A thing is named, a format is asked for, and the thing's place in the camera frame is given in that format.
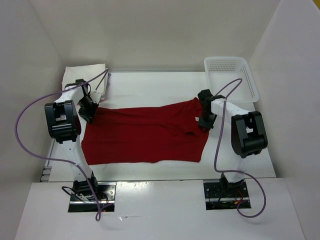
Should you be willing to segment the lavender t shirt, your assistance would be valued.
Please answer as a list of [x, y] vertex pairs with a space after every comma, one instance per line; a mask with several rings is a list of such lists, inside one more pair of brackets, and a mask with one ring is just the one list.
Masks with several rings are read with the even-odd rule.
[[109, 72], [108, 74], [107, 74], [107, 79], [106, 79], [106, 88], [108, 88], [108, 86], [110, 86], [110, 78], [111, 78], [111, 73]]

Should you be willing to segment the cream white t shirt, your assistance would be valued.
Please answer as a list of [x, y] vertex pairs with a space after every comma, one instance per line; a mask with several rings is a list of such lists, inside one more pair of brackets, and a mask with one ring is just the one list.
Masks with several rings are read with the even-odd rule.
[[62, 78], [62, 90], [65, 89], [67, 84], [73, 84], [79, 79], [83, 79], [88, 82], [105, 70], [107, 70], [107, 72], [103, 73], [100, 75], [100, 77], [89, 83], [91, 89], [90, 94], [96, 92], [105, 96], [107, 89], [106, 82], [109, 73], [105, 64], [66, 67]]

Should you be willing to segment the dark red t shirt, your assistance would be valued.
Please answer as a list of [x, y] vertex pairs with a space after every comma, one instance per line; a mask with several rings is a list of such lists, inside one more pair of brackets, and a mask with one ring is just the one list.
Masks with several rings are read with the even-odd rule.
[[198, 126], [202, 112], [197, 98], [160, 107], [100, 107], [81, 141], [86, 162], [198, 163], [209, 136]]

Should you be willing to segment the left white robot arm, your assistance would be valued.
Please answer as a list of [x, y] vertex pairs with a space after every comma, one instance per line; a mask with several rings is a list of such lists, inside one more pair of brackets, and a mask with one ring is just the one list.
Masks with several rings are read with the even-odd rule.
[[90, 97], [88, 87], [84, 79], [67, 84], [60, 98], [44, 105], [44, 112], [50, 137], [63, 148], [67, 160], [75, 163], [71, 166], [72, 196], [92, 201], [99, 196], [100, 188], [81, 147], [80, 119], [91, 124], [99, 104]]

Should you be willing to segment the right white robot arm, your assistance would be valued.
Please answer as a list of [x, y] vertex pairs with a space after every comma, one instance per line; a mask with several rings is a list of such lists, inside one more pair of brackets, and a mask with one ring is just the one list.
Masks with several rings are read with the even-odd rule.
[[221, 117], [221, 128], [214, 154], [213, 168], [220, 173], [219, 191], [229, 197], [238, 190], [244, 182], [244, 170], [239, 163], [231, 170], [218, 169], [218, 155], [222, 143], [225, 123], [231, 126], [230, 142], [234, 153], [245, 159], [258, 155], [268, 146], [268, 138], [259, 111], [247, 111], [227, 101], [223, 95], [212, 95], [209, 89], [202, 90], [197, 95], [203, 112], [199, 117], [198, 126], [201, 131], [208, 132], [214, 127], [217, 117]]

